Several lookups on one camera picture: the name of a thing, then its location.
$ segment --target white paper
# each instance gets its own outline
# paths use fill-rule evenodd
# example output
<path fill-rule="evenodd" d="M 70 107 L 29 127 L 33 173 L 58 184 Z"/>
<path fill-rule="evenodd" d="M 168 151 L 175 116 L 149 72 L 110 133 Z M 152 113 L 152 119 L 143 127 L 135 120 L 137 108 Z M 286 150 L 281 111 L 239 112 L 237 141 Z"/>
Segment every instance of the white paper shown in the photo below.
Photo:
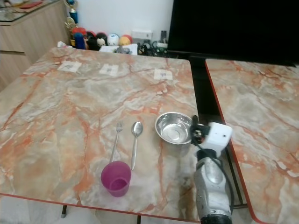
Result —
<path fill-rule="evenodd" d="M 138 45 L 136 43 L 130 44 L 130 45 L 124 45 L 123 48 L 129 48 L 132 52 L 131 55 L 137 55 L 138 52 Z M 102 46 L 100 48 L 100 52 L 108 52 L 113 53 L 116 49 L 118 49 L 119 46 Z"/>
<path fill-rule="evenodd" d="M 58 70 L 76 72 L 81 65 L 82 65 L 81 62 L 68 62 L 68 61 L 65 61 L 58 68 Z"/>
<path fill-rule="evenodd" d="M 99 71 L 100 74 L 103 75 L 110 75 L 110 76 L 116 76 L 118 71 L 118 65 L 113 64 L 104 64 L 101 70 Z"/>
<path fill-rule="evenodd" d="M 154 79 L 172 80 L 172 72 L 168 70 L 155 69 Z"/>

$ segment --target red table edge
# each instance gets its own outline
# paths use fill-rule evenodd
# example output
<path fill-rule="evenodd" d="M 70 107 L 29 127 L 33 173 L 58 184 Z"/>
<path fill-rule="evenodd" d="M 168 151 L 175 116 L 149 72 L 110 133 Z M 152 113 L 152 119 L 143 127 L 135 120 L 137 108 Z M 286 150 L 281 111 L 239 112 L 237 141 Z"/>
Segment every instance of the red table edge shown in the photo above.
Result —
<path fill-rule="evenodd" d="M 206 66 L 206 71 L 207 71 L 207 73 L 208 73 L 209 80 L 210 80 L 210 83 L 211 83 L 211 86 L 212 86 L 212 89 L 213 89 L 213 93 L 214 93 L 214 96 L 215 96 L 215 99 L 216 99 L 216 103 L 217 103 L 217 106 L 218 106 L 218 110 L 219 110 L 219 112 L 220 112 L 221 119 L 222 119 L 222 121 L 223 121 L 224 124 L 225 124 L 225 119 L 224 119 L 224 117 L 223 117 L 223 113 L 222 113 L 222 110 L 221 110 L 221 107 L 220 107 L 220 104 L 219 104 L 219 101 L 218 101 L 218 97 L 217 97 L 217 94 L 216 94 L 216 90 L 215 90 L 215 88 L 214 88 L 213 81 L 212 81 L 212 78 L 211 78 L 211 74 L 210 74 L 209 68 L 208 68 L 208 66 L 207 66 L 207 64 L 206 64 L 206 61 L 205 61 L 205 66 Z M 245 195 L 246 202 L 247 202 L 247 205 L 248 205 L 248 209 L 249 209 L 249 212 L 250 212 L 250 214 L 251 214 L 252 219 L 253 219 L 255 222 L 258 222 L 258 223 L 260 223 L 260 224 L 270 224 L 270 223 L 265 223 L 265 222 L 259 220 L 259 219 L 256 217 L 256 215 L 255 215 L 255 213 L 254 213 L 254 211 L 253 211 L 251 202 L 250 202 L 249 194 L 248 194 L 248 191 L 247 191 L 247 189 L 246 189 L 245 181 L 244 181 L 244 179 L 243 179 L 243 175 L 242 175 L 242 172 L 241 172 L 239 163 L 236 162 L 236 161 L 238 161 L 238 160 L 237 160 L 237 156 L 236 156 L 236 154 L 235 154 L 234 146 L 233 146 L 231 140 L 229 141 L 229 145 L 230 145 L 230 147 L 231 147 L 231 152 L 232 152 L 232 155 L 233 155 L 233 158 L 234 158 L 234 161 L 235 161 L 235 166 L 236 166 L 236 168 L 237 168 L 237 171 L 238 171 L 238 174 L 239 174 L 239 177 L 240 177 L 241 185 L 242 185 L 242 188 L 243 188 L 243 191 L 244 191 L 244 195 Z"/>
<path fill-rule="evenodd" d="M 2 195 L 2 196 L 8 196 L 8 197 L 16 197 L 16 198 L 20 198 L 20 199 L 26 199 L 26 200 L 37 201 L 37 202 L 50 203 L 50 204 L 60 204 L 60 205 L 78 207 L 78 208 L 86 208 L 86 209 L 94 209 L 94 210 L 102 210 L 102 211 L 111 211 L 111 212 L 125 213 L 125 214 L 136 215 L 136 216 L 148 216 L 148 217 L 153 217 L 153 218 L 162 218 L 162 219 L 176 220 L 176 221 L 182 221 L 182 222 L 187 222 L 187 223 L 200 223 L 199 221 L 188 221 L 188 220 L 184 220 L 184 219 L 180 219 L 180 218 L 155 216 L 155 215 L 149 215 L 149 214 L 143 214 L 143 213 L 136 213 L 136 212 L 130 212 L 130 211 L 119 211 L 119 210 L 113 210 L 113 209 L 102 209 L 102 208 L 96 208 L 96 207 L 90 207 L 90 206 L 84 206 L 84 205 L 78 205 L 78 204 L 68 204 L 68 203 L 62 203 L 62 202 L 53 202 L 53 201 L 47 201 L 47 200 L 41 200 L 41 199 L 35 199 L 35 198 L 29 198 L 29 197 L 22 197 L 22 196 L 17 196 L 17 195 L 10 195 L 10 194 L 3 194 L 3 193 L 0 193 L 0 195 Z"/>

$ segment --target purple cup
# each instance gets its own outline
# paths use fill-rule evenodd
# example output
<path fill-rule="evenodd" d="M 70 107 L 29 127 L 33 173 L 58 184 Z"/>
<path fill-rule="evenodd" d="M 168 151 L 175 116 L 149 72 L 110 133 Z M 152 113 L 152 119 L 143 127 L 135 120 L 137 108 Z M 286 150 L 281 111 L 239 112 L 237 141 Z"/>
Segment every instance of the purple cup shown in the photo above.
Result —
<path fill-rule="evenodd" d="M 115 161 L 104 167 L 101 181 L 111 195 L 121 197 L 129 190 L 131 175 L 131 168 L 126 163 Z"/>

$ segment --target black cable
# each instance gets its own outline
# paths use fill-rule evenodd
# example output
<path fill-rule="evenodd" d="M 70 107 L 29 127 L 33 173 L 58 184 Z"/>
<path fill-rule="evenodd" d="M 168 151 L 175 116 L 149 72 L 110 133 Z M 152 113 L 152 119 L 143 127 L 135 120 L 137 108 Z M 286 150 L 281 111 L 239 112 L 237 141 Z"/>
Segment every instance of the black cable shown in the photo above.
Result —
<path fill-rule="evenodd" d="M 202 148 L 202 147 L 197 143 L 197 140 L 195 139 L 194 136 L 192 136 L 192 138 L 193 138 L 193 143 L 194 143 L 200 150 L 205 151 L 205 153 L 206 153 L 207 155 L 210 154 L 206 149 Z M 231 182 L 230 182 L 230 180 L 229 180 L 229 178 L 228 178 L 227 173 L 226 173 L 225 170 L 223 169 L 223 167 L 220 166 L 220 164 L 219 164 L 219 163 L 218 163 L 212 156 L 209 156 L 209 158 L 210 158 L 214 163 L 216 163 L 216 165 L 219 167 L 219 169 L 221 170 L 221 172 L 223 173 L 223 175 L 225 176 L 225 178 L 226 178 L 226 180 L 227 180 L 227 182 L 228 182 L 228 188 L 229 188 L 229 191 L 230 191 L 230 200 L 231 200 L 231 202 L 230 202 L 230 203 L 231 203 L 231 205 L 230 205 L 230 212 L 231 212 L 231 214 L 233 214 L 233 211 L 234 211 L 234 201 L 235 201 L 235 196 L 234 196 L 234 192 L 233 192 L 233 186 L 232 186 L 232 184 L 231 184 Z"/>

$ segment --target metal bowl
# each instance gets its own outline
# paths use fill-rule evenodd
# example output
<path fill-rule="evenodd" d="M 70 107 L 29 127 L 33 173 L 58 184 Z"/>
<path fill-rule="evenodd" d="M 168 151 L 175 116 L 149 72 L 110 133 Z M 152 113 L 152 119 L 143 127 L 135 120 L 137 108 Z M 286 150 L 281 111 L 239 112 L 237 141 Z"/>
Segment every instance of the metal bowl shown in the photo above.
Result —
<path fill-rule="evenodd" d="M 155 128 L 164 141 L 175 145 L 183 145 L 191 142 L 191 124 L 192 120 L 187 115 L 168 112 L 157 118 Z"/>

